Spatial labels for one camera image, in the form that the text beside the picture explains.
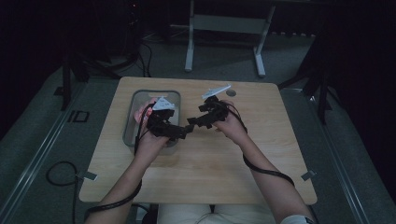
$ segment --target white object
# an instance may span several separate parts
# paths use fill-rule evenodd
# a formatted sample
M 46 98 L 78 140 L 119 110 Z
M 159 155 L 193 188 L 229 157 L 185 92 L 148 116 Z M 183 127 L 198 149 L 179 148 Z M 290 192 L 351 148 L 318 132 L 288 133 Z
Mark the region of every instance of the white object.
M 163 98 L 163 96 L 152 107 L 153 110 L 163 110 L 163 109 L 173 109 L 173 108 L 175 108 L 175 104 L 170 103 L 165 98 Z
M 222 91 L 225 91 L 225 90 L 228 90 L 228 89 L 230 89 L 230 88 L 231 88 L 231 84 L 228 84 L 228 85 L 225 86 L 225 87 L 218 87 L 218 88 L 215 88 L 215 89 L 209 89 L 209 91 L 208 91 L 207 93 L 205 93 L 204 95 L 202 95 L 202 99 L 206 99 L 206 98 L 208 98 L 208 97 L 217 95 L 218 93 L 220 93 L 220 92 L 222 92 Z

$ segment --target metal tray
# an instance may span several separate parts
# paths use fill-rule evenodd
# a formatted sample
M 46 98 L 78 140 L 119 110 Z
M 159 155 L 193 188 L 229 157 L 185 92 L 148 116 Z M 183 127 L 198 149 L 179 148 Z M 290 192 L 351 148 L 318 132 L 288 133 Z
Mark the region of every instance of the metal tray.
M 180 93 L 177 91 L 159 91 L 159 90 L 140 90 L 136 91 L 132 97 L 131 105 L 129 107 L 128 118 L 125 125 L 125 130 L 122 136 L 124 144 L 134 149 L 134 139 L 137 135 L 139 128 L 138 123 L 134 119 L 134 112 L 143 106 L 146 102 L 149 102 L 152 98 L 164 97 L 169 102 L 175 104 L 175 114 L 169 121 L 174 125 L 179 125 L 180 119 Z M 176 141 L 169 141 L 165 147 L 173 147 L 177 143 Z

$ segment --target person's right hand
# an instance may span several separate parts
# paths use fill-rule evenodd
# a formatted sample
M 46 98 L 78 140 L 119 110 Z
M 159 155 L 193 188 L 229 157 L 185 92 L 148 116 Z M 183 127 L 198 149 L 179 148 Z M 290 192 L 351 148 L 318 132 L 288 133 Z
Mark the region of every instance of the person's right hand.
M 223 102 L 228 105 L 233 105 L 233 102 L 231 101 L 224 100 Z M 228 107 L 230 110 L 236 113 L 233 106 Z M 233 142 L 238 146 L 243 144 L 243 142 L 248 139 L 248 134 L 245 131 L 244 126 L 232 113 L 228 113 L 228 116 L 224 121 L 216 121 L 213 123 L 213 125 L 222 131 L 225 136 L 233 140 Z

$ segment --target dark background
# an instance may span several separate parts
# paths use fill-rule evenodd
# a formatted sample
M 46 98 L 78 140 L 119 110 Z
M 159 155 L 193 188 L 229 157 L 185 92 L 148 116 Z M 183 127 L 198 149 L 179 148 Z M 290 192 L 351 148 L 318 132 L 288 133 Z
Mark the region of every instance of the dark background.
M 82 51 L 95 59 L 108 60 L 108 56 L 138 49 L 138 43 L 128 41 L 135 35 L 128 26 L 131 10 L 126 8 L 131 2 L 0 2 L 0 137 L 47 77 L 61 66 L 67 52 Z M 188 24 L 189 1 L 136 2 L 139 9 L 135 15 L 141 14 L 139 19 L 164 38 L 169 35 L 170 23 Z M 396 6 L 391 1 L 357 1 L 353 7 L 335 4 L 281 3 L 270 30 L 289 36 L 317 35 L 317 39 L 326 40 L 307 56 L 326 59 L 329 54 L 325 52 L 330 52 L 330 83 L 395 200 Z M 262 12 L 253 8 L 234 2 L 219 7 L 219 3 L 202 1 L 196 9 L 208 14 L 262 17 Z M 316 62 L 307 59 L 306 64 L 315 66 Z

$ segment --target forearm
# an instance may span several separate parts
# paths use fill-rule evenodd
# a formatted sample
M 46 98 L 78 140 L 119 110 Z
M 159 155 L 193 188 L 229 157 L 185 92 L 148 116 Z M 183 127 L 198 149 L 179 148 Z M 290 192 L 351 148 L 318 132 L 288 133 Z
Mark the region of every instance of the forearm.
M 147 165 L 133 161 L 111 191 L 99 202 L 99 205 L 116 203 L 131 196 L 140 183 L 146 169 Z M 125 223 L 131 204 L 132 200 L 119 207 L 91 213 L 86 223 Z
M 239 146 L 245 157 L 254 166 L 263 170 L 278 171 L 250 137 L 244 139 Z M 291 215 L 303 215 L 312 219 L 309 209 L 304 204 L 300 194 L 288 180 L 279 176 L 261 174 L 253 170 L 251 173 L 262 196 L 270 206 L 276 223 Z

